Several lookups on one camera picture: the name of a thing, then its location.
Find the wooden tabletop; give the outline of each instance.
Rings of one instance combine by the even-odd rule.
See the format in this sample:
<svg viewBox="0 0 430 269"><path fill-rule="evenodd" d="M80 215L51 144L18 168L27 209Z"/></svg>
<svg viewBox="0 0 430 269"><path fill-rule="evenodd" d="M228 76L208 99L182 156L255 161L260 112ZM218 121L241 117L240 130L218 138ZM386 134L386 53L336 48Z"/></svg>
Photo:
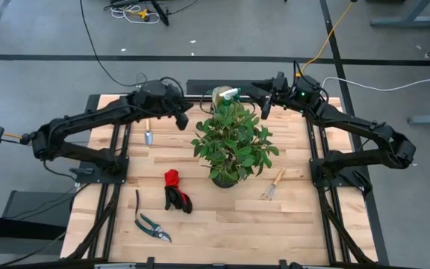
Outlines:
<svg viewBox="0 0 430 269"><path fill-rule="evenodd" d="M118 98L101 96L99 108ZM341 110L338 98L330 98L330 103ZM200 111L196 104L187 116L189 123L182 132L174 118L152 119L150 147L144 141L145 124L132 124L130 166L119 197L110 261L146 262L151 256L157 263L276 265L279 259L286 259L305 265L327 265L320 204L308 166L311 151L305 118L294 111L272 108L269 119L261 121L274 134L270 141L280 149L280 156L270 156L272 169L265 169L258 177L250 176L233 188L222 189L208 179L209 168L202 166L207 162L193 157L190 144L196 137L195 124L210 115ZM89 146L109 147L112 129L113 126L93 129ZM123 131L121 128L119 144ZM331 128L326 134L330 149L351 151L346 132ZM282 167L287 170L272 201L260 200ZM179 172L179 187L193 202L192 214L173 206L169 211L164 209L163 175L170 169ZM61 257L74 251L92 227L100 189L101 185L93 184L75 198ZM140 193L140 212L159 223L172 243L152 238L135 226L135 190ZM365 254L376 260L361 192L338 188L338 193L346 229ZM341 261L340 244L332 225L331 230L337 260ZM104 239L103 227L96 256L102 254Z"/></svg>

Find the gardening glove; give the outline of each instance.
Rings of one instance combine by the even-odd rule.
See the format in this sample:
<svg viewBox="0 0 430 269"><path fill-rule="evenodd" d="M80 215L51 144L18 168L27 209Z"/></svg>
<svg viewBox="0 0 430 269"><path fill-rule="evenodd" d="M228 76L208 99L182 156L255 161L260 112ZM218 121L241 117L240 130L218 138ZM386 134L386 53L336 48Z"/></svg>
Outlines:
<svg viewBox="0 0 430 269"><path fill-rule="evenodd" d="M178 189L178 171L171 169L165 173L165 210L169 210L170 204L176 209L182 209L185 213L192 212L192 201L188 195Z"/></svg>

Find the concrete floor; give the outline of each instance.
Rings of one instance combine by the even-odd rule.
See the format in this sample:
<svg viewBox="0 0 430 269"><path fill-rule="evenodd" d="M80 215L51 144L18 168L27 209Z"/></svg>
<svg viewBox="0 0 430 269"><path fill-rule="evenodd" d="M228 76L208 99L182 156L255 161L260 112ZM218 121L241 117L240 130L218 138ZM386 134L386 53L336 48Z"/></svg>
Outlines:
<svg viewBox="0 0 430 269"><path fill-rule="evenodd" d="M370 17L399 15L412 2L393 5L361 0L354 4L336 30L341 57L425 60L430 28L371 28L368 22ZM162 23L134 25L114 19L102 11L105 0L84 3L100 55L311 58L327 36L320 3L313 0L201 0L172 16L168 28ZM167 2L171 10L187 3L190 0ZM348 3L329 0L331 18L339 18ZM430 6L425 13L430 15ZM78 1L13 0L0 20L0 55L91 54ZM332 57L328 45L322 58ZM277 63L118 61L104 65L124 83L134 83L138 72L149 78L170 75L185 83L187 79L262 79L279 70L289 74L292 69L291 64ZM349 80L374 87L396 87L430 78L430 67L360 65L344 66L344 70ZM318 80L337 76L332 64L312 64L305 73ZM340 96L337 82L328 82L326 88L332 96ZM90 94L129 90L114 84L95 61L0 61L0 126L18 134L31 132L54 117L80 113ZM391 93L352 86L349 91L357 116L387 121L418 148L417 166L407 170L370 167L370 175L390 263L430 268L430 126L406 123L413 114L430 114L430 83ZM73 140L88 136L79 134ZM77 163L57 160L50 165L64 171ZM70 180L47 173L31 149L5 143L0 146L0 216L12 190L62 192L71 187Z"/></svg>

